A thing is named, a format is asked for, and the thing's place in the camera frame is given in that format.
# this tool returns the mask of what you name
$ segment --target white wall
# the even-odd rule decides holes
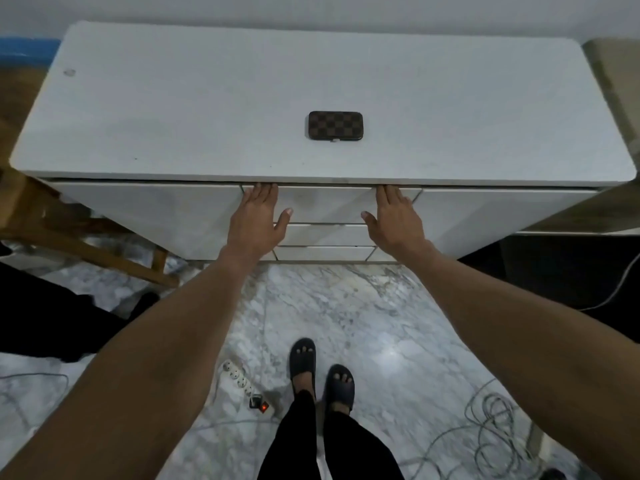
[[[640,38],[640,0],[0,0],[0,35],[76,20],[372,32]]]

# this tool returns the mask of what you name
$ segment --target marble floor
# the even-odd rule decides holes
[[[168,266],[184,281],[199,272],[178,259]],[[148,289],[146,282],[83,263],[43,276],[75,292],[94,294],[98,306],[116,311]],[[485,432],[483,438],[495,445],[486,451],[493,467],[480,461],[478,471],[474,460],[478,428],[464,412],[474,393],[493,377],[461,343],[411,272],[386,265],[261,264],[244,286],[219,364],[231,359],[240,365],[272,407],[266,415],[249,410],[242,389],[219,368],[202,414],[159,478],[255,478],[292,402],[287,355],[293,341],[303,336],[316,341],[319,394],[329,366],[347,365],[356,382],[352,416],[389,446],[405,478],[455,480],[503,474],[524,479],[539,468],[537,463],[514,461],[504,443]],[[67,380],[58,376],[0,379],[0,468],[90,360],[62,364],[0,354],[0,376],[50,372],[66,374],[69,382],[67,386]],[[491,382],[473,403],[481,419],[481,400],[489,393],[510,401],[504,388]],[[529,420],[514,407],[516,444],[523,453]],[[320,437],[318,446],[321,473],[328,479]],[[571,455],[558,454],[553,463],[568,474],[575,469]]]

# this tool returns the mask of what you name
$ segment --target checkered case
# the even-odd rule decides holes
[[[364,135],[362,115],[355,111],[311,111],[309,138],[354,141]]]

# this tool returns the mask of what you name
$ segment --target slide sandal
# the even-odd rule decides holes
[[[296,389],[293,387],[293,377],[302,372],[311,372],[314,391],[316,390],[316,344],[311,339],[300,339],[291,348],[289,353],[289,378],[291,379],[291,387],[293,394]]]
[[[336,374],[340,375],[340,379],[335,378]],[[347,380],[351,378],[351,382],[342,382],[342,376],[345,374],[347,374]],[[346,404],[349,407],[349,411],[351,411],[355,396],[356,384],[351,371],[338,363],[332,365],[327,373],[324,385],[324,406],[326,410],[329,410],[329,405],[338,402]]]

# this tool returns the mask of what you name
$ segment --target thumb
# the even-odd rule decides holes
[[[276,236],[278,238],[278,242],[284,239],[284,236],[287,232],[287,226],[289,225],[289,221],[291,220],[291,216],[293,215],[293,209],[284,209],[278,218],[278,222],[276,223],[276,227],[274,230],[276,231]]]
[[[366,224],[369,228],[369,232],[372,232],[374,227],[378,225],[378,221],[376,220],[376,218],[366,210],[363,210],[362,213],[360,213],[360,217],[362,217],[362,220],[364,220],[364,224]]]

